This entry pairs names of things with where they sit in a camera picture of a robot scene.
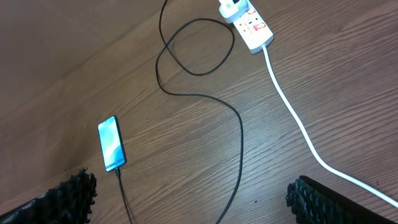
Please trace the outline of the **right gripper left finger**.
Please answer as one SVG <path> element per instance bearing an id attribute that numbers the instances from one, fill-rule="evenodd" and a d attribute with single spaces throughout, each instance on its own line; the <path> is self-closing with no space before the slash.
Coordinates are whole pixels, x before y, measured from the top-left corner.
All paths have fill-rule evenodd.
<path id="1" fill-rule="evenodd" d="M 95 175 L 81 169 L 45 194 L 1 215 L 1 224 L 86 224 L 96 196 Z"/>

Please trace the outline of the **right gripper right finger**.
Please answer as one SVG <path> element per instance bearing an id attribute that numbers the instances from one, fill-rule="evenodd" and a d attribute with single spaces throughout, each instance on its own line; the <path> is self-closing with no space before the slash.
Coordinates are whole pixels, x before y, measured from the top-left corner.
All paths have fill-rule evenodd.
<path id="1" fill-rule="evenodd" d="M 288 185 L 285 199 L 298 224 L 395 224 L 305 175 Z"/>

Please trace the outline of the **Galaxy S24+ smartphone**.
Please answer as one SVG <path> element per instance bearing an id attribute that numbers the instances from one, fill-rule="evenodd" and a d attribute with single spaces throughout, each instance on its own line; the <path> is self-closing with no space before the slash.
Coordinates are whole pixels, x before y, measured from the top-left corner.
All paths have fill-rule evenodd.
<path id="1" fill-rule="evenodd" d="M 98 125 L 98 134 L 105 171 L 111 172 L 123 166 L 127 159 L 118 118 L 111 116 L 102 121 Z"/>

